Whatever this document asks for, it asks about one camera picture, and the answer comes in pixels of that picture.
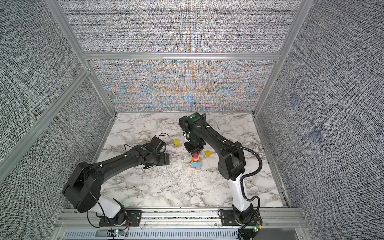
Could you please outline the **orange wood block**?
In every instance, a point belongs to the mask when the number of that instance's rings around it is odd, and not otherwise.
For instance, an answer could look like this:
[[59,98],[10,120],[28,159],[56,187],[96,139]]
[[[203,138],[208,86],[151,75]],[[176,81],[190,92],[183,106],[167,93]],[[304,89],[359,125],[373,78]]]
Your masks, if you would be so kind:
[[192,165],[201,165],[202,164],[202,159],[192,159],[191,161]]

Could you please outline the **light blue wood block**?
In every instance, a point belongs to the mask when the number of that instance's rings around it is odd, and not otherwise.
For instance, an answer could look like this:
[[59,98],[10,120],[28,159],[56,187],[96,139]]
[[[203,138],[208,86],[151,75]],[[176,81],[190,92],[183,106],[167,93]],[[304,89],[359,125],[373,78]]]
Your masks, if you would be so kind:
[[192,165],[192,166],[194,166],[195,168],[197,168],[197,167],[201,168],[202,164],[201,165]]

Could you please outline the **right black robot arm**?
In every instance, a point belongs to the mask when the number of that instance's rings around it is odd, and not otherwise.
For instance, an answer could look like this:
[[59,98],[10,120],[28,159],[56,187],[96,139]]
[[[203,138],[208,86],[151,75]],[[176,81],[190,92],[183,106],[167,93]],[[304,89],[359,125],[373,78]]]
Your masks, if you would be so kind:
[[239,142],[227,140],[207,122],[206,115],[194,113],[179,119],[179,127],[186,139],[184,147],[192,155],[199,154],[206,144],[211,146],[219,157],[218,171],[229,181],[233,196],[233,210],[236,221],[244,225],[250,221],[255,210],[248,200],[243,183],[246,160],[244,148]]

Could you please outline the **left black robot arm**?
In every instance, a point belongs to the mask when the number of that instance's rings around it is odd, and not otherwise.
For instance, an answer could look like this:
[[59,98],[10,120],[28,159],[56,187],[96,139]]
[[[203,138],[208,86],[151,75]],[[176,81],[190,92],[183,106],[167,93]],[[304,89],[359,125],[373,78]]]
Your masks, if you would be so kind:
[[100,219],[94,228],[126,226],[126,207],[114,198],[101,194],[102,185],[110,178],[134,167],[143,165],[145,169],[170,164],[170,155],[152,147],[138,145],[114,158],[88,164],[79,163],[63,187],[64,197],[80,213],[94,212]]

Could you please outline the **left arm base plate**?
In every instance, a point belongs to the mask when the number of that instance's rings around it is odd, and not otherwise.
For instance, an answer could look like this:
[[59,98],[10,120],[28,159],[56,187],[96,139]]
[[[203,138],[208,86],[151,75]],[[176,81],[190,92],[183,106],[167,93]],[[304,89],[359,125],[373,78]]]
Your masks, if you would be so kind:
[[120,211],[114,218],[109,219],[100,217],[100,227],[138,227],[142,218],[142,211],[140,210],[125,210]]

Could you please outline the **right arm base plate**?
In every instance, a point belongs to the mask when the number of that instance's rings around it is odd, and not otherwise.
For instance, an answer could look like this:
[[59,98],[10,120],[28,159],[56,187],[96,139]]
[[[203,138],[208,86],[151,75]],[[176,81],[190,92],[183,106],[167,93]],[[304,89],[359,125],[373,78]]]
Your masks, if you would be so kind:
[[259,212],[257,214],[252,213],[245,220],[243,220],[240,215],[236,214],[236,211],[234,210],[219,209],[218,215],[221,219],[222,226],[225,227],[243,226],[245,224],[249,224],[249,226],[260,226],[263,224]]

